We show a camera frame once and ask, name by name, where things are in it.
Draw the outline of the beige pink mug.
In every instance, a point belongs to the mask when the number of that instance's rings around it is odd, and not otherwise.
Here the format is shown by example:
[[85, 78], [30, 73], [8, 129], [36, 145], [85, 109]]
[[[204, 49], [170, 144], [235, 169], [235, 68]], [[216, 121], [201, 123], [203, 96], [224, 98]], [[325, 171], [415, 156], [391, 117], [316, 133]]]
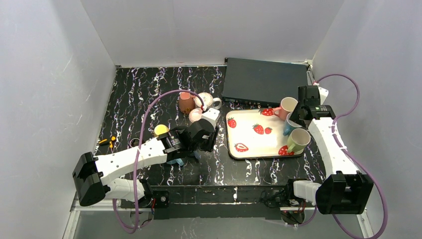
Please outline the beige pink mug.
[[190, 111], [189, 113], [189, 121], [190, 123], [194, 123], [201, 119], [203, 111], [200, 108], [195, 108]]

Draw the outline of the teal blue mug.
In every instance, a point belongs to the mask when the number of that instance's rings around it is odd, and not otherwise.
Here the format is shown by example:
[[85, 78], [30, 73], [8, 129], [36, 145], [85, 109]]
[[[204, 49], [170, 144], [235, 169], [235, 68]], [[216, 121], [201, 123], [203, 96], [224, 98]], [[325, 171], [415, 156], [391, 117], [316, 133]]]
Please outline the teal blue mug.
[[285, 120], [285, 125], [283, 128], [283, 136], [289, 136], [291, 132], [297, 128], [302, 128], [300, 124], [297, 124], [290, 120], [292, 113], [288, 113]]

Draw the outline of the light green mug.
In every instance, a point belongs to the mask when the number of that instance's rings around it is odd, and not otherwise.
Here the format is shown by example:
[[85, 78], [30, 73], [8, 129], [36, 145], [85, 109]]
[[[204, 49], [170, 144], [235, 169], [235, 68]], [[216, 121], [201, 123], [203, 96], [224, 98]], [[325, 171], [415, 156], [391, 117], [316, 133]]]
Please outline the light green mug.
[[288, 153], [300, 153], [311, 141], [310, 133], [303, 128], [294, 129], [287, 140]]

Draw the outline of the yellow mug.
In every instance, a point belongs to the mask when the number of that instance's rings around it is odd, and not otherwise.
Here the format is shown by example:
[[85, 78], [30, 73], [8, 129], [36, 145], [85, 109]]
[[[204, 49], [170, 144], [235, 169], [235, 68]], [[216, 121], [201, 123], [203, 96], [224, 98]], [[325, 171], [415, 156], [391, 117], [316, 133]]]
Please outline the yellow mug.
[[169, 131], [169, 128], [164, 124], [159, 124], [155, 126], [154, 128], [154, 136], [157, 137], [161, 134], [167, 133]]

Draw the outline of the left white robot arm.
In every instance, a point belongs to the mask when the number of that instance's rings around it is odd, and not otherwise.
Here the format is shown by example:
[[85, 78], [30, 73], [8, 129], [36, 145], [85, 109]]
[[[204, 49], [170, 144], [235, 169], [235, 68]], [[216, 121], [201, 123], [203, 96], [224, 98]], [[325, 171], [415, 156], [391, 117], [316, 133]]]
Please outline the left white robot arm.
[[118, 153], [82, 154], [72, 172], [80, 206], [91, 206], [103, 199], [141, 202], [152, 198], [152, 189], [145, 179], [127, 180], [121, 176], [151, 165], [192, 157], [199, 150], [212, 152], [216, 132], [216, 120], [200, 119]]

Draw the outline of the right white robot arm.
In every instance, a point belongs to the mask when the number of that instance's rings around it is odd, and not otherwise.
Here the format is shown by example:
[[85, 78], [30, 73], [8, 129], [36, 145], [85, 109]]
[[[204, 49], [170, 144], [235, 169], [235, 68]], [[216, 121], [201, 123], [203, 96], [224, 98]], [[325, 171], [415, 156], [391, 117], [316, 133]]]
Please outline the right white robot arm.
[[290, 179], [289, 195], [311, 202], [321, 214], [363, 213], [374, 182], [363, 174], [339, 146], [335, 114], [329, 105], [322, 105], [318, 86], [300, 86], [298, 104], [291, 120], [304, 126], [314, 139], [323, 163], [326, 180], [319, 184], [306, 179]]

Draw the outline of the white floral mug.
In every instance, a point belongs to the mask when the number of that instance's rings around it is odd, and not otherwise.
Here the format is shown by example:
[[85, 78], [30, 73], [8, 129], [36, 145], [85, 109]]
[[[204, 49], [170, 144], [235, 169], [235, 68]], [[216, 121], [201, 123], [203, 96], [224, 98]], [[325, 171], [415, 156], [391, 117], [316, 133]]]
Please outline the white floral mug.
[[[214, 98], [210, 93], [202, 92], [199, 93], [200, 98], [204, 102], [207, 109], [213, 108], [219, 110], [222, 106], [222, 100], [220, 98]], [[198, 97], [194, 98], [195, 108], [200, 108], [202, 103]]]

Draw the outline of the brown mug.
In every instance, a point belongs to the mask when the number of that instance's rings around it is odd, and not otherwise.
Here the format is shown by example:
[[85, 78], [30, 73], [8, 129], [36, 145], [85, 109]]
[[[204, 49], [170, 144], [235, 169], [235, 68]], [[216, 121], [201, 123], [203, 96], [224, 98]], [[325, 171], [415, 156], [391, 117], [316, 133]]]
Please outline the brown mug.
[[188, 92], [179, 93], [179, 109], [184, 114], [189, 114], [193, 109], [195, 109], [195, 96]]

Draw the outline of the light blue faceted mug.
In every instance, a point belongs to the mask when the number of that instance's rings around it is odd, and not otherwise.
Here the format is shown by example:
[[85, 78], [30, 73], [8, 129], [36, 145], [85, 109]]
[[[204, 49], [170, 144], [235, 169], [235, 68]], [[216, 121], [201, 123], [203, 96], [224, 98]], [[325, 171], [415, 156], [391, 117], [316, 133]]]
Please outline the light blue faceted mug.
[[178, 166], [184, 165], [184, 162], [181, 158], [173, 159], [173, 160], [167, 161], [166, 163], [169, 165], [174, 165], [174, 164], [177, 164]]

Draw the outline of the black mug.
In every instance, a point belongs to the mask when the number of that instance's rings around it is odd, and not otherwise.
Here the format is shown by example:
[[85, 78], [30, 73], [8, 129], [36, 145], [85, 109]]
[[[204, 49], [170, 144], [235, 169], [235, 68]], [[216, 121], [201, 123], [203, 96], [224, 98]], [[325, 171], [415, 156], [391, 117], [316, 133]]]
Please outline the black mug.
[[138, 147], [139, 146], [139, 139], [138, 138], [133, 138], [130, 140], [129, 142], [129, 147], [133, 148], [133, 147]]

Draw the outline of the strawberry print white tray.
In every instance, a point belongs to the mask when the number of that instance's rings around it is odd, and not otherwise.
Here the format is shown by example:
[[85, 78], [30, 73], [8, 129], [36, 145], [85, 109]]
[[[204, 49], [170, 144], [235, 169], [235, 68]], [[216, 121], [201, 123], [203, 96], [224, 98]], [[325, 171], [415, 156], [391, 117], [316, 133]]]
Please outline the strawberry print white tray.
[[270, 109], [234, 110], [226, 114], [228, 151], [236, 160], [300, 156], [304, 149], [288, 152], [285, 122]]

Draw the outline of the dark flat metal box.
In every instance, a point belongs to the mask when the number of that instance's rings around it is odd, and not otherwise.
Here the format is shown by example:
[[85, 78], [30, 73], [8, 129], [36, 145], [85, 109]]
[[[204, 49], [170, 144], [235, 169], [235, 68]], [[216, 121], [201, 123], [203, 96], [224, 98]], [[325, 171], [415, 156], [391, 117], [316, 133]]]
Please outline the dark flat metal box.
[[308, 84], [308, 68], [308, 64], [227, 58], [222, 100], [278, 107], [285, 97], [296, 99], [298, 87]]

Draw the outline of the yellow black small tool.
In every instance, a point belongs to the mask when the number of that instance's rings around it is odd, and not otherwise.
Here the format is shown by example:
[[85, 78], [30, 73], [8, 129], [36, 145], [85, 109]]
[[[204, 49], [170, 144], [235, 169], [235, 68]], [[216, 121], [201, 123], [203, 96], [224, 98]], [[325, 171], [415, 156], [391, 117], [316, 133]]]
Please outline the yellow black small tool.
[[98, 142], [98, 146], [108, 146], [109, 148], [114, 148], [114, 143], [116, 141], [115, 136], [111, 136], [110, 138], [102, 139]]

